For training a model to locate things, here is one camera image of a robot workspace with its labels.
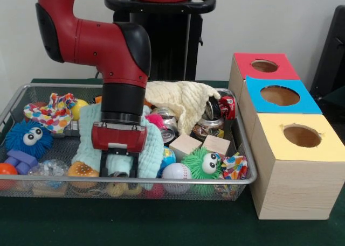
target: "blue fuzzy toy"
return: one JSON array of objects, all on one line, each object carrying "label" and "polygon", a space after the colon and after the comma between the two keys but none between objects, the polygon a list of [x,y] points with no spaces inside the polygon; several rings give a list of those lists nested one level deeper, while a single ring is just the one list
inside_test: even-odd
[{"label": "blue fuzzy toy", "polygon": [[48,129],[33,121],[17,123],[6,135],[7,151],[22,151],[36,159],[41,158],[52,147],[52,143]]}]

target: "light blue towel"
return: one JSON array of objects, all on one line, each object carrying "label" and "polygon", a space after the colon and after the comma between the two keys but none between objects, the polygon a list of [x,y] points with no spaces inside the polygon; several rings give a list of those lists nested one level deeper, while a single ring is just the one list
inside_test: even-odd
[{"label": "light blue towel", "polygon": [[[147,138],[145,147],[139,155],[139,178],[156,178],[163,158],[163,139],[161,132],[154,124],[149,123],[145,115],[150,113],[147,106],[144,106],[141,125],[147,127]],[[87,164],[92,169],[99,171],[101,150],[93,148],[91,141],[91,130],[94,122],[101,120],[101,104],[93,104],[80,109],[79,132],[80,145],[77,154],[72,159],[72,164],[76,161]],[[133,158],[118,154],[109,154],[107,158],[108,173],[122,173],[129,175]]]}]

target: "red box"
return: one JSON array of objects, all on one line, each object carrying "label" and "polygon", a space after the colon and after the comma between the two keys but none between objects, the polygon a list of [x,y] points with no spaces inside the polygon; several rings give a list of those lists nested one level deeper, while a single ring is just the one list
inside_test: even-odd
[{"label": "red box", "polygon": [[229,89],[234,92],[238,101],[246,76],[266,80],[300,80],[285,54],[235,53]]}]

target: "cream knitted blanket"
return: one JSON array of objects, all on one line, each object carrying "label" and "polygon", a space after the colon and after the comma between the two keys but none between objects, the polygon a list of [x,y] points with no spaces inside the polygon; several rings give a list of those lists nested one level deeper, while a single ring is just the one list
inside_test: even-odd
[{"label": "cream knitted blanket", "polygon": [[209,97],[220,99],[212,87],[196,82],[148,82],[145,99],[156,107],[168,107],[178,117],[178,132],[189,135],[205,112]]}]

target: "green fuzzy toy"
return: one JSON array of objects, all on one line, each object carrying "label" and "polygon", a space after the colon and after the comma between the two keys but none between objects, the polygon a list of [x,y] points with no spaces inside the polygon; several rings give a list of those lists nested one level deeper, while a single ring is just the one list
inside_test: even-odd
[{"label": "green fuzzy toy", "polygon": [[[205,147],[196,149],[185,156],[181,162],[187,166],[193,179],[218,179],[221,173],[221,157],[217,153],[208,153]],[[196,190],[202,196],[210,196],[214,192],[213,185],[195,185]]]}]

